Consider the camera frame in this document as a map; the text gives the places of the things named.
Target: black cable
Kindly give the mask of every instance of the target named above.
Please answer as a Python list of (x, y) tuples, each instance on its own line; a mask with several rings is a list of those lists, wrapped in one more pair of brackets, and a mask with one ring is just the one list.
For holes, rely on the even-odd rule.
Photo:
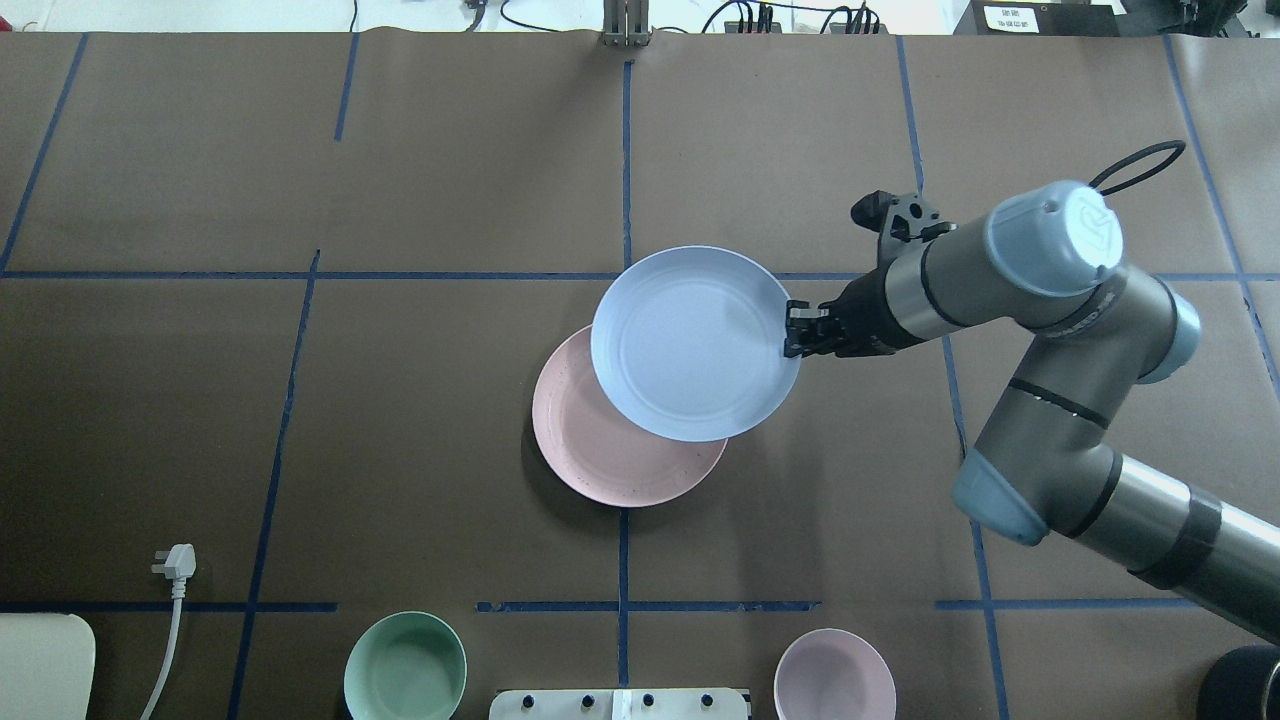
[(742, 15), (741, 15), (744, 8), (746, 8), (746, 19), (745, 19), (746, 26), (750, 26), (753, 22), (755, 22), (755, 14), (751, 10), (751, 5), (748, 3), (748, 0), (728, 0), (727, 3), (724, 3), (723, 5), (721, 5), (719, 8), (716, 8), (716, 12), (712, 13), (712, 17), (707, 18), (707, 24), (703, 26), (703, 29), (700, 32), (707, 32), (707, 28), (712, 27), (712, 23), (716, 22), (716, 15), (723, 13), (724, 9), (728, 8), (730, 5), (737, 5), (737, 12), (739, 12), (737, 31), (739, 32), (742, 32), (742, 27), (744, 27), (744, 20), (742, 20)]
[[(737, 1), (739, 3), (745, 3), (746, 0), (737, 0)], [(507, 14), (507, 3), (511, 3), (511, 0), (502, 0), (502, 5), (498, 5), (498, 14), (502, 15), (502, 19), (507, 20), (508, 23), (511, 23), (513, 26), (520, 26), (520, 27), (527, 28), (527, 29), (540, 29), (543, 32), (561, 32), (561, 31), (558, 31), (558, 29), (556, 29), (553, 27), (531, 26), (529, 23), (522, 23), (520, 20), (512, 19), (512, 17)]]
[(480, 27), (480, 20), (484, 19), (484, 8), (488, 4), (489, 4), (489, 0), (467, 0), (467, 5), (475, 8), (476, 17), (475, 17), (474, 20), (471, 20), (471, 24), (467, 26), (467, 29), (465, 29), (462, 32), (475, 32), (476, 28)]
[(1116, 174), (1117, 172), (1128, 168), (1129, 165), (1137, 163), (1138, 160), (1142, 160), (1143, 158), (1147, 158), (1149, 155), (1155, 155), (1156, 152), (1161, 152), (1164, 150), (1172, 150), (1172, 152), (1169, 155), (1169, 158), (1165, 158), (1164, 160), (1161, 160), (1158, 165), (1156, 165), (1155, 168), (1151, 168), (1149, 170), (1147, 170), (1147, 172), (1144, 172), (1144, 173), (1142, 173), (1142, 174), (1139, 174), (1137, 177), (1129, 178), (1129, 179), (1124, 181), (1123, 183), (1114, 184), (1114, 186), (1111, 186), (1111, 187), (1108, 187), (1106, 190), (1098, 190), (1098, 193), (1100, 195), (1111, 195), (1112, 192), (1120, 192), (1121, 190), (1124, 190), (1126, 187), (1133, 187), (1133, 186), (1138, 184), (1139, 182), (1142, 182), (1142, 181), (1144, 181), (1144, 179), (1155, 176), (1156, 173), (1164, 170), (1169, 165), (1172, 165), (1174, 160), (1176, 160), (1178, 156), (1183, 154), (1183, 150), (1187, 150), (1187, 143), (1183, 142), (1181, 140), (1166, 140), (1165, 142), (1157, 142), (1155, 145), (1148, 145), (1147, 147), (1143, 147), (1142, 150), (1134, 152), (1133, 155), (1129, 155), (1128, 158), (1120, 160), (1119, 163), (1112, 164), (1110, 168), (1107, 168), (1107, 169), (1102, 170), (1101, 173), (1098, 173), (1098, 177), (1096, 177), (1096, 178), (1093, 178), (1093, 179), (1089, 181), (1089, 187), (1097, 190), (1097, 187), (1100, 184), (1102, 184), (1102, 181), (1107, 179), (1108, 177), (1111, 177), (1111, 176)]
[(827, 19), (822, 20), (822, 29), (818, 31), (818, 35), (827, 32), (827, 28), (831, 27), (831, 20), (836, 17), (836, 13), (841, 10), (845, 12), (845, 27), (854, 24), (854, 9), (849, 5), (841, 5), (827, 13)]
[(788, 10), (810, 10), (810, 12), (814, 12), (814, 13), (829, 13), (831, 12), (829, 8), (809, 8), (809, 6), (805, 6), (805, 5), (788, 5), (786, 3), (774, 3), (773, 0), (739, 0), (739, 1), (740, 3), (755, 3), (755, 4), (762, 4), (764, 1), (768, 1), (768, 4), (773, 5), (774, 8), (786, 8)]

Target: light blue joint cap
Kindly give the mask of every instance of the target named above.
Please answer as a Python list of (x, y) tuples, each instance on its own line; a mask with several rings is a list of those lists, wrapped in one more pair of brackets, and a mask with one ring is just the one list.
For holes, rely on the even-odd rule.
[(982, 527), (1021, 544), (1038, 544), (1048, 534), (1044, 520), (977, 450), (960, 465), (951, 498)]
[(1138, 378), (1138, 384), (1148, 386), (1172, 375), (1178, 368), (1185, 365), (1196, 348), (1199, 347), (1199, 313), (1196, 306), (1188, 302), (1181, 295), (1169, 288), (1169, 295), (1174, 296), (1174, 313), (1178, 322), (1174, 325), (1174, 342), (1169, 345), (1165, 359), (1160, 361), (1149, 373)]
[(1124, 236), (1098, 191), (1057, 181), (997, 205), (987, 215), (986, 246), (991, 264), (1019, 288), (1071, 297), (1111, 277)]

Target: white power cord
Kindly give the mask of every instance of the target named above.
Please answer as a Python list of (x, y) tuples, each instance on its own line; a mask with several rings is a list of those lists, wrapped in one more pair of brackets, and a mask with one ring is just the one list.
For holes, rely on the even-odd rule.
[(151, 691), (151, 700), (147, 701), (147, 707), (142, 711), (142, 720), (151, 719), (156, 703), (160, 702), (164, 683), (169, 679), (173, 652), (178, 647), (178, 621), (182, 619), (182, 598), (187, 597), (187, 578), (196, 574), (196, 548), (186, 543), (175, 544), (170, 550), (156, 551), (156, 560), (164, 560), (164, 562), (152, 565), (151, 571), (173, 580), (173, 621), (169, 623), (169, 644), (164, 651), (160, 676), (156, 678), (156, 688)]

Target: pink bowl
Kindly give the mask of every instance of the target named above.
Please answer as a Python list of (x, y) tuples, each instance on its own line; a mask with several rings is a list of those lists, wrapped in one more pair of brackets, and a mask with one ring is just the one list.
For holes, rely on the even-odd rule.
[(538, 375), (534, 436), (568, 487), (616, 507), (680, 497), (712, 471), (728, 445), (667, 439), (618, 413), (591, 366), (590, 325), (561, 343)]
[(778, 720), (893, 720), (897, 691), (884, 659), (863, 638), (836, 628), (800, 635), (773, 675)]

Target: power plug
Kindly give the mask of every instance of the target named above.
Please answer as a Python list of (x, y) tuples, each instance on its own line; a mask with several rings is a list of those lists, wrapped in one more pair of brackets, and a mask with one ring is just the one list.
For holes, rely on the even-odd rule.
[(196, 574), (196, 548), (191, 543), (175, 544), (169, 550), (157, 550), (156, 560), (164, 560), (159, 565), (152, 565), (151, 571), (173, 580), (174, 600), (187, 594), (187, 578)]

